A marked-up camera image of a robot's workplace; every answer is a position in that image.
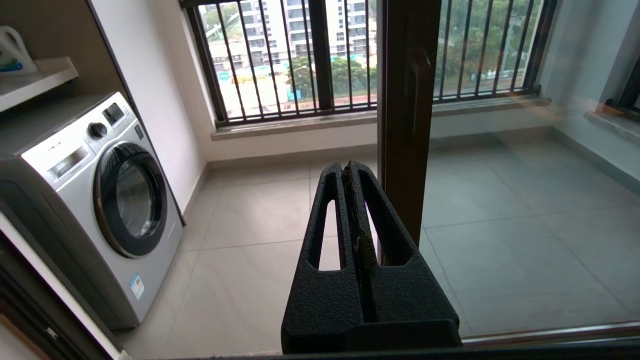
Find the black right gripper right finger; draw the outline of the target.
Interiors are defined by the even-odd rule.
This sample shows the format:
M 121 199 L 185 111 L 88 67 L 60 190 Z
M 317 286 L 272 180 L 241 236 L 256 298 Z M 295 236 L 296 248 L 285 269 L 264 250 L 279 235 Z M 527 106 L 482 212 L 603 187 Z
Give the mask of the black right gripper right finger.
M 346 199 L 366 320 L 459 323 L 381 184 L 361 162 L 346 166 Z

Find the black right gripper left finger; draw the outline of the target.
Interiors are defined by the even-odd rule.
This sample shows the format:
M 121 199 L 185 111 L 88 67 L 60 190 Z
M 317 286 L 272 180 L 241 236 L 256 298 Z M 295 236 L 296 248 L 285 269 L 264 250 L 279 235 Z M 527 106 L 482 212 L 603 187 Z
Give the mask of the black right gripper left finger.
M 342 175 L 340 163 L 334 162 L 318 178 L 281 323 L 281 349 L 285 354 L 344 353 L 347 333 L 364 323 Z M 330 202 L 334 203 L 340 268 L 321 270 Z

